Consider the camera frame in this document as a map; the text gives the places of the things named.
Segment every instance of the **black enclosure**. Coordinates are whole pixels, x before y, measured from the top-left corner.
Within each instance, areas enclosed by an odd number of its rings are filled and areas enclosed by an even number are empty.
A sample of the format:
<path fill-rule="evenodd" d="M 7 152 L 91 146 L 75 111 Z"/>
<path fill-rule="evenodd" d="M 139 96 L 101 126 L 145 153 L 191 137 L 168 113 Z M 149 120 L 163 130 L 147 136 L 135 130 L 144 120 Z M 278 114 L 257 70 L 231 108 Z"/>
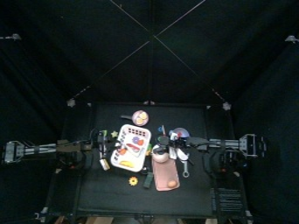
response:
<path fill-rule="evenodd" d="M 268 140 L 244 174 L 255 222 L 298 223 L 299 42 L 286 41 L 299 39 L 298 11 L 295 0 L 0 1 L 0 147 L 56 143 L 85 121 L 69 113 L 81 105 L 227 102 L 228 137 Z M 41 211 L 52 169 L 0 167 L 1 223 Z"/>

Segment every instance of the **metal rod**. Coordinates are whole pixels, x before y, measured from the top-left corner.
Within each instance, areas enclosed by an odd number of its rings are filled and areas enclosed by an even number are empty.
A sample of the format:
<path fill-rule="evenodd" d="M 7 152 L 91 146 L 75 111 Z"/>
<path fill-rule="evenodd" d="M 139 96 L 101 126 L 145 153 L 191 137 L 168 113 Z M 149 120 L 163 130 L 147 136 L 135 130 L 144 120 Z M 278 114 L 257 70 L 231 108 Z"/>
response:
<path fill-rule="evenodd" d="M 205 1 L 200 1 L 155 36 L 163 34 Z"/>

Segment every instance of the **round object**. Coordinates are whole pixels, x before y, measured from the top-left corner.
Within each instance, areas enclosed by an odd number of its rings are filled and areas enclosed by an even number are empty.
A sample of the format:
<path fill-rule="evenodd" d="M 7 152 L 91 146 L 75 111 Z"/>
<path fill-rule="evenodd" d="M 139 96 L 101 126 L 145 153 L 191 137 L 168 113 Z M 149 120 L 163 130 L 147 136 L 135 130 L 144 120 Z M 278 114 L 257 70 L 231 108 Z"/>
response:
<path fill-rule="evenodd" d="M 136 184 L 137 184 L 137 178 L 136 178 L 136 177 L 129 178 L 129 180 L 128 180 L 128 184 L 129 184 L 131 186 L 136 186 Z"/>
<path fill-rule="evenodd" d="M 137 110 L 132 116 L 121 115 L 121 118 L 132 120 L 136 126 L 144 126 L 148 123 L 148 114 L 143 110 Z"/>
<path fill-rule="evenodd" d="M 169 188 L 175 188 L 177 186 L 177 182 L 175 180 L 168 181 L 167 186 Z"/>
<path fill-rule="evenodd" d="M 177 134 L 179 137 L 189 137 L 191 136 L 188 130 L 184 128 L 177 128 L 177 129 L 172 130 L 171 132 Z"/>
<path fill-rule="evenodd" d="M 156 163 L 161 164 L 169 159 L 169 154 L 167 152 L 164 154 L 153 153 L 152 158 Z"/>
<path fill-rule="evenodd" d="M 156 138 L 156 142 L 161 145 L 165 146 L 169 144 L 169 137 L 168 136 L 159 136 Z"/>

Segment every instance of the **orange object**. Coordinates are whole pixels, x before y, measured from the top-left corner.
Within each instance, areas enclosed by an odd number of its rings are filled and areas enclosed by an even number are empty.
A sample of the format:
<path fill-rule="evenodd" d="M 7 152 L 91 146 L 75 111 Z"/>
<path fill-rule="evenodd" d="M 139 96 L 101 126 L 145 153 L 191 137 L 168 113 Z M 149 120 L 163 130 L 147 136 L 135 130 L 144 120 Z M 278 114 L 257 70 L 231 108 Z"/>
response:
<path fill-rule="evenodd" d="M 119 155 L 125 155 L 125 154 L 127 154 L 127 149 L 120 149 L 120 150 L 117 151 L 117 153 L 119 153 Z"/>
<path fill-rule="evenodd" d="M 143 144 L 144 144 L 144 142 L 145 142 L 145 141 L 144 141 L 144 139 L 140 139 L 140 140 L 137 141 L 137 143 L 136 143 L 136 144 L 137 144 L 137 145 L 143 145 Z"/>

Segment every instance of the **utensil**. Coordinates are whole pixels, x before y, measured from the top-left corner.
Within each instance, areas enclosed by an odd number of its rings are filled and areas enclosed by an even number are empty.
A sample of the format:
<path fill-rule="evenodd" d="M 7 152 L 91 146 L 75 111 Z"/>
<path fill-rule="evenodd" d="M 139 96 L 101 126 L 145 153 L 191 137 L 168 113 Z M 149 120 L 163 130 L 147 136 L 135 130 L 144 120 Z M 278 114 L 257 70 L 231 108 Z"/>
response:
<path fill-rule="evenodd" d="M 148 123 L 148 114 L 143 110 L 137 110 L 133 115 L 121 115 L 120 118 L 128 119 L 136 126 L 144 126 Z"/>
<path fill-rule="evenodd" d="M 188 178 L 189 177 L 189 172 L 188 172 L 188 161 L 181 161 L 183 163 L 183 173 L 181 175 Z"/>

